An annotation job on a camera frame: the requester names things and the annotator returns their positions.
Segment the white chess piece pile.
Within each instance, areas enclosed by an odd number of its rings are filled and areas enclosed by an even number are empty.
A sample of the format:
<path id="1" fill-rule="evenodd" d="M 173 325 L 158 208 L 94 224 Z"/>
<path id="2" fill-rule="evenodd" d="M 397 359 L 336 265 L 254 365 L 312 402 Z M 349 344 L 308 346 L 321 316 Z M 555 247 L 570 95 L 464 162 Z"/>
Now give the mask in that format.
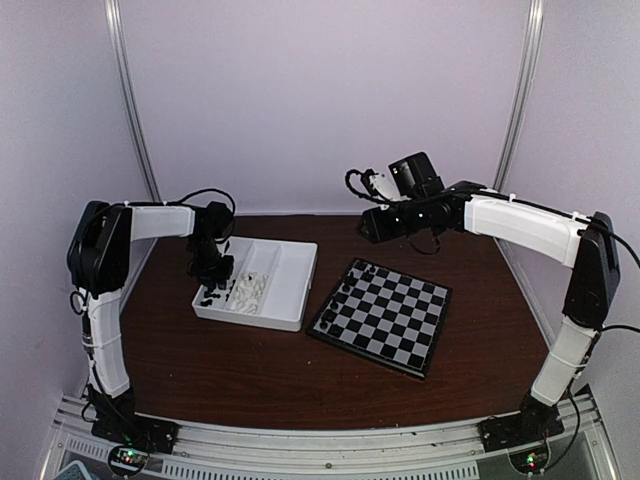
<path id="1" fill-rule="evenodd" d="M 231 293 L 229 310 L 241 314 L 257 314 L 268 279 L 267 274 L 259 272 L 242 273 Z"/>

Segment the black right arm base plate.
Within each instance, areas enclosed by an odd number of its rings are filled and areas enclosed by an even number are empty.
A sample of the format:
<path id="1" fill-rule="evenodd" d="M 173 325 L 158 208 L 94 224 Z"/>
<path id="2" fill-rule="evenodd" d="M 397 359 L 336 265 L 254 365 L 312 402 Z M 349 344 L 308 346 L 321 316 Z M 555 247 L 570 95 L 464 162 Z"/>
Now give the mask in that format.
<path id="1" fill-rule="evenodd" d="M 520 413 L 489 417 L 479 422 L 477 427 L 483 449 L 487 453 L 541 442 L 565 431 L 559 418 L 551 418 L 542 425 L 536 425 Z"/>

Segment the black silver chessboard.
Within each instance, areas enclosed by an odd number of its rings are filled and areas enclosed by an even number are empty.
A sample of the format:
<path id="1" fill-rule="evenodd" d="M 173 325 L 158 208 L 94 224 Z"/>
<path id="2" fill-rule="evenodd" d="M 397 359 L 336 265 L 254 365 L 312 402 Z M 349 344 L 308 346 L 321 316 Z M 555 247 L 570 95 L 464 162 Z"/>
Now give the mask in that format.
<path id="1" fill-rule="evenodd" d="M 366 268 L 360 270 L 362 259 Z M 369 266 L 377 268 L 375 274 Z M 352 273 L 357 283 L 348 292 L 341 285 Z M 306 334 L 325 344 L 419 380 L 426 378 L 444 327 L 453 290 L 422 278 L 355 257 L 306 328 Z M 330 303 L 337 300 L 338 309 Z M 327 331 L 320 324 L 325 311 L 336 318 Z M 340 337 L 330 334 L 343 328 Z"/>

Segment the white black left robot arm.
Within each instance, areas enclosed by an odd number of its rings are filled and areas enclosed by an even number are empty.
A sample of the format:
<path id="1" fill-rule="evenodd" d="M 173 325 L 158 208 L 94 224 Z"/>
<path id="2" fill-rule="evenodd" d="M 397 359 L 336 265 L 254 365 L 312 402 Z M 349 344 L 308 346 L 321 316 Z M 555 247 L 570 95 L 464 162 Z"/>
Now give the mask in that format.
<path id="1" fill-rule="evenodd" d="M 141 240 L 184 238 L 191 255 L 187 273 L 205 288 L 227 282 L 234 258 L 221 250 L 235 228 L 232 198 L 206 206 L 187 197 L 169 202 L 93 200 L 82 213 L 67 252 L 74 290 L 70 301 L 82 318 L 82 343 L 89 361 L 91 402 L 106 429 L 123 444 L 144 433 L 135 415 L 124 365 L 120 310 L 130 273 L 130 247 Z"/>

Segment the aluminium frame post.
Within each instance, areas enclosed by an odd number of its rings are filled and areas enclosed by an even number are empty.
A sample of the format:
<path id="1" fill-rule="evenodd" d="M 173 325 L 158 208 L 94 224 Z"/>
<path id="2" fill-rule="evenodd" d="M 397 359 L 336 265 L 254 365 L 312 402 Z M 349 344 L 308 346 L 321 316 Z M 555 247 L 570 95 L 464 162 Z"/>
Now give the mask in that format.
<path id="1" fill-rule="evenodd" d="M 543 0 L 531 0 L 529 2 L 518 78 L 509 120 L 507 122 L 507 129 L 492 184 L 492 188 L 497 191 L 504 189 L 515 159 L 542 43 L 546 10 L 545 4 L 546 2 Z"/>
<path id="2" fill-rule="evenodd" d="M 126 39 L 122 24 L 120 2 L 117 0 L 105 0 L 103 4 L 135 157 L 142 174 L 143 183 L 150 198 L 153 201 L 160 201 L 160 189 L 149 156 L 141 117 L 135 98 L 134 85 L 126 50 Z"/>

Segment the left aluminium frame post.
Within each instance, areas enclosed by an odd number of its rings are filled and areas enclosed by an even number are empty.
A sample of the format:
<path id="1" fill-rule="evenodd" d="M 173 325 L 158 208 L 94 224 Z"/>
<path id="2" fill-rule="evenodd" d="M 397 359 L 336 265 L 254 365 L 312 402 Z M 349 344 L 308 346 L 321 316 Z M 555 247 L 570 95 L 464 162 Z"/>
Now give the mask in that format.
<path id="1" fill-rule="evenodd" d="M 141 117 L 135 98 L 134 85 L 126 50 L 126 39 L 122 24 L 120 2 L 117 0 L 105 0 L 103 4 L 135 157 L 142 174 L 143 183 L 150 198 L 153 201 L 160 201 L 160 189 L 149 156 Z"/>

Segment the right aluminium frame post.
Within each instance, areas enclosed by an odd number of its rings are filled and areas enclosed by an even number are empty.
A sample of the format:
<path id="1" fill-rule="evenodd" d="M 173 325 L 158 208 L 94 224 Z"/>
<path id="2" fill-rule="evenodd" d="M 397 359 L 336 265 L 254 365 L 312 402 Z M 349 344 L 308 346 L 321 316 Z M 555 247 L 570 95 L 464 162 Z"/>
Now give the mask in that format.
<path id="1" fill-rule="evenodd" d="M 545 4 L 546 2 L 543 0 L 531 0 L 529 2 L 518 78 L 509 120 L 507 122 L 507 129 L 492 184 L 492 188 L 497 191 L 504 189 L 515 159 L 542 43 L 546 10 Z"/>

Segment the white compartment tray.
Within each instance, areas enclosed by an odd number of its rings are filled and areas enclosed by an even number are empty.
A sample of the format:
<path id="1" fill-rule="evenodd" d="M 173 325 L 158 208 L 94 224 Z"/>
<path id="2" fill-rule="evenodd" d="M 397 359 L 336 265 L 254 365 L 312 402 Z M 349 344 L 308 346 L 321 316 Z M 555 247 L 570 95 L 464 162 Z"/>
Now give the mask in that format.
<path id="1" fill-rule="evenodd" d="M 208 320 L 288 332 L 301 330 L 318 245 L 233 237 L 234 268 L 226 286 L 201 286 L 191 306 Z"/>

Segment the right round circuit board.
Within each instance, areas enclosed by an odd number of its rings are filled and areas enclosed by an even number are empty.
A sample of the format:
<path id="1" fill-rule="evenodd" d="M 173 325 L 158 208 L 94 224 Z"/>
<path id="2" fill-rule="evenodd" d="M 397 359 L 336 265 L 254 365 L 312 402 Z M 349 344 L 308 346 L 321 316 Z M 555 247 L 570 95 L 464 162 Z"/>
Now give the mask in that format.
<path id="1" fill-rule="evenodd" d="M 534 475 L 543 471 L 550 460 L 547 448 L 536 447 L 509 453 L 509 461 L 515 471 L 523 475 Z"/>

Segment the aluminium front rail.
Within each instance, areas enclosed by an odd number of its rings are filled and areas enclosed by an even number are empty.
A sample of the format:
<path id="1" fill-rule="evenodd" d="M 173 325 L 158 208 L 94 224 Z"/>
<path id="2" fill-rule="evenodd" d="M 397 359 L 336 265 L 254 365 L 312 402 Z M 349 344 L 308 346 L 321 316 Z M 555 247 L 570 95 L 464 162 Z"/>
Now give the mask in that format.
<path id="1" fill-rule="evenodd" d="M 171 453 L 152 453 L 136 479 L 527 479 L 523 462 L 548 456 L 541 479 L 618 479 L 595 400 L 559 405 L 564 432 L 489 451 L 476 419 L 356 430 L 274 430 L 181 421 Z"/>

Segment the left round circuit board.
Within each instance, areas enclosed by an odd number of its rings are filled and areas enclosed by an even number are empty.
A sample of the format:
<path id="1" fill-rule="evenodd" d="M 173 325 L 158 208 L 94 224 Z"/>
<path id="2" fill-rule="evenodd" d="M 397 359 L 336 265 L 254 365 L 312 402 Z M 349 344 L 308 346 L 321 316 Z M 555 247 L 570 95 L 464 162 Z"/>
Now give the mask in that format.
<path id="1" fill-rule="evenodd" d="M 107 466 L 119 476 L 134 476 L 142 472 L 149 461 L 147 452 L 126 445 L 113 447 L 107 456 Z"/>

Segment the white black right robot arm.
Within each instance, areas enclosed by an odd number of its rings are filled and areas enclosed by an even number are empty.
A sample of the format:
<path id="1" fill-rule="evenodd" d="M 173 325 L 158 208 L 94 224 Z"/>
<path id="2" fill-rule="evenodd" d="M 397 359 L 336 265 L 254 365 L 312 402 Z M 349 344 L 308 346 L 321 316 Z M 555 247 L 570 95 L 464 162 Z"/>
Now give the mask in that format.
<path id="1" fill-rule="evenodd" d="M 446 186 L 424 152 L 392 163 L 387 174 L 350 170 L 345 183 L 354 177 L 363 186 L 354 195 L 374 205 L 359 225 L 360 235 L 372 243 L 424 229 L 434 235 L 455 230 L 510 242 L 570 269 L 559 333 L 512 423 L 519 440 L 535 440 L 586 367 L 619 285 L 610 217 L 561 212 L 471 181 Z"/>

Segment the black chess piece pile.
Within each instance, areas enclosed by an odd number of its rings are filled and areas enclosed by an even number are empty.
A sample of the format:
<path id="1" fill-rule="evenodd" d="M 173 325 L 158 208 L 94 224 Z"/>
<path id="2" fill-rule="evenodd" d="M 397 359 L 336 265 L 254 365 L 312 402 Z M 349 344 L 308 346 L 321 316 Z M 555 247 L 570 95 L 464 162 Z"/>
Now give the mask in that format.
<path id="1" fill-rule="evenodd" d="M 222 308 L 231 297 L 235 286 L 235 281 L 225 281 L 213 286 L 203 286 L 202 298 L 199 301 L 201 306 L 218 306 Z"/>

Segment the blue plastic basket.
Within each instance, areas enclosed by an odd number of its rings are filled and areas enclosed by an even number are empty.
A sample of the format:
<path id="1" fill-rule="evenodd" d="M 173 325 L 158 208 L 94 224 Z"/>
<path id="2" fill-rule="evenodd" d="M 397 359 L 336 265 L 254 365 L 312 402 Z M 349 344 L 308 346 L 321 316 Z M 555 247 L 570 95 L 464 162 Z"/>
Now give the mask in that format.
<path id="1" fill-rule="evenodd" d="M 53 480 L 95 480 L 96 476 L 93 475 L 87 467 L 80 461 L 73 461 L 62 468 L 54 477 Z"/>

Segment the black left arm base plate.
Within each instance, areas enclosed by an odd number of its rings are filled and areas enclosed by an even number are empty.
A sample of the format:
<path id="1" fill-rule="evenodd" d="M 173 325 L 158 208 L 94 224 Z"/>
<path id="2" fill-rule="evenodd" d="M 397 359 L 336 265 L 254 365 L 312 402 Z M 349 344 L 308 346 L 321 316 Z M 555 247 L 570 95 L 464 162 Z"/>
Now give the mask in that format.
<path id="1" fill-rule="evenodd" d="M 93 436 L 124 444 L 147 453 L 171 454 L 177 440 L 179 426 L 175 422 L 144 416 L 133 421 L 98 418 L 91 427 Z"/>

